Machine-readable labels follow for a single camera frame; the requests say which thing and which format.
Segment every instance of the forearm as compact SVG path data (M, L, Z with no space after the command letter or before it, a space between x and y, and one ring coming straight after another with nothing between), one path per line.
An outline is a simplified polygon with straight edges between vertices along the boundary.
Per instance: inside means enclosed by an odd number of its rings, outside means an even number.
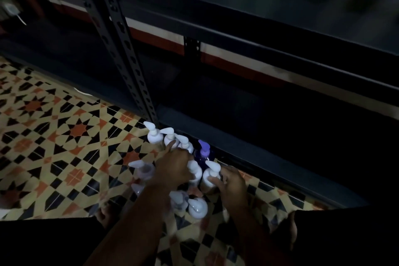
M85 265L141 265L158 245L168 200L169 191L166 188L160 185L147 186Z
M249 208L240 208L230 212L230 215L237 227L247 266L291 265L290 258L272 243Z

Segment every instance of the patterned tile floor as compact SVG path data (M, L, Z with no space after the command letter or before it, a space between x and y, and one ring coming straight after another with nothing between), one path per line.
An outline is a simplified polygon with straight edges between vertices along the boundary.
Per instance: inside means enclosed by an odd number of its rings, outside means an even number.
M136 200L127 164L160 157L137 115L50 82L0 59L0 217L89 217L107 200L122 210ZM241 173L257 220L277 227L289 212L324 208ZM198 189L191 194L202 196ZM165 219L156 265L243 265L224 241L219 194L206 196L208 216Z

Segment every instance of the person's right hand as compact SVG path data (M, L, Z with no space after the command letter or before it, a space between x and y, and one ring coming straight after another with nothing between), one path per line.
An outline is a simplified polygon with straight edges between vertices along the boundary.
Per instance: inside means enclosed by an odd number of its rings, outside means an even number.
M231 214L248 208L247 185L237 168L232 166L223 166L220 170L223 181L216 177L208 177L208 180L215 184L220 190L222 204Z

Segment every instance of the foot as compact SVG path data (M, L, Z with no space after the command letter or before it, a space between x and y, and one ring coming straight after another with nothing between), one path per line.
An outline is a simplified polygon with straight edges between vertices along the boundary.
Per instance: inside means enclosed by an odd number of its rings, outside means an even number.
M117 215L112 211L112 206L109 203L105 203L101 208L99 208L95 213L95 216L97 221L100 222L105 229L110 228L117 219Z
M295 211L291 212L277 229L272 233L272 238L284 250L294 249L295 241L298 236L298 229L295 224Z

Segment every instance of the purple pump bottle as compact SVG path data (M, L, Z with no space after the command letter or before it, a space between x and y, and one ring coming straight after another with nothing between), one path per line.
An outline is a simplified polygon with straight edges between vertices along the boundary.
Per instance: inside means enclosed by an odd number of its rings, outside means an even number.
M198 165L204 171L205 169L208 168L208 166L205 164L205 161L215 160L215 153L211 151L211 146L208 143L202 140L198 140L198 142L201 144L201 149L196 150L194 154L194 160L197 161Z

